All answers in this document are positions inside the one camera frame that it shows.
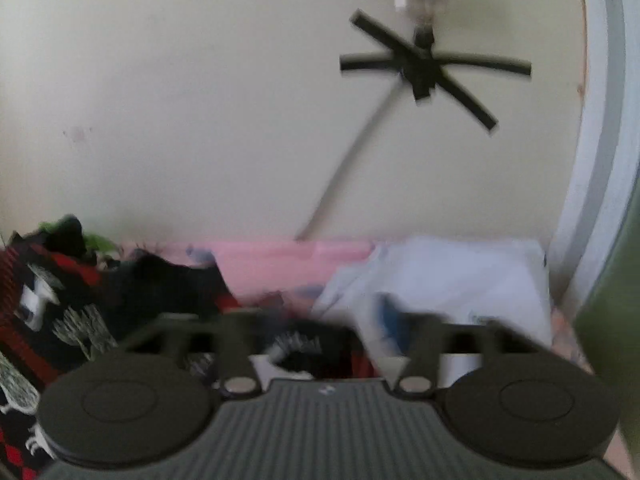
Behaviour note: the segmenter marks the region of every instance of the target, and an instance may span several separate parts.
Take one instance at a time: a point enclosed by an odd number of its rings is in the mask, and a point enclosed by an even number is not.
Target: white cloth
[[[437,312],[449,322],[499,319],[550,347],[551,306],[545,253],[535,241],[454,241],[415,237],[380,245],[364,263],[339,269],[312,309],[327,322],[354,327],[379,371],[395,381],[404,363],[386,341],[379,293],[406,312]],[[477,367],[476,357],[448,356],[440,385]]]

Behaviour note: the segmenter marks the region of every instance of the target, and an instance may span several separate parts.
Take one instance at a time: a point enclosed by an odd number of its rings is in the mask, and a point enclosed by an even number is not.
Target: beige wall
[[[291,236],[393,79],[342,78],[393,0],[0,0],[2,232],[75,212],[118,238]],[[574,162],[580,0],[452,0],[438,46],[529,59],[532,82],[456,70],[500,119],[409,94],[319,235],[548,243]]]

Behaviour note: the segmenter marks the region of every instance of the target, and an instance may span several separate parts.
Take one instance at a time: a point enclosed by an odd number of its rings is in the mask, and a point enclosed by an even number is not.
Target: cable
[[[320,197],[320,200],[318,201],[318,204],[312,212],[309,220],[296,235],[296,241],[309,239],[311,233],[324,216],[325,210],[334,200],[335,195],[337,195],[337,192],[339,191],[348,171],[353,166],[356,157],[363,149],[365,143],[371,138],[371,135],[375,132],[376,127],[382,122],[387,112],[391,109],[392,105],[395,104],[396,100],[400,97],[403,89],[404,80],[402,79],[402,76],[400,76],[398,78],[398,81],[395,82],[389,93],[378,105],[376,111],[362,127],[355,140],[353,141],[353,144],[345,153],[340,164],[338,165],[338,168],[335,170],[333,176],[329,180],[329,183],[324,188],[322,196]]]

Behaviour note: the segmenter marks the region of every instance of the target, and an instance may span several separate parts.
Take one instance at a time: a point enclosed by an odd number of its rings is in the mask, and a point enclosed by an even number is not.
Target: white logo
[[[324,395],[325,397],[328,397],[330,395],[333,395],[335,391],[336,390],[333,386],[331,386],[330,384],[326,384],[325,386],[323,386],[318,390],[318,393]]]

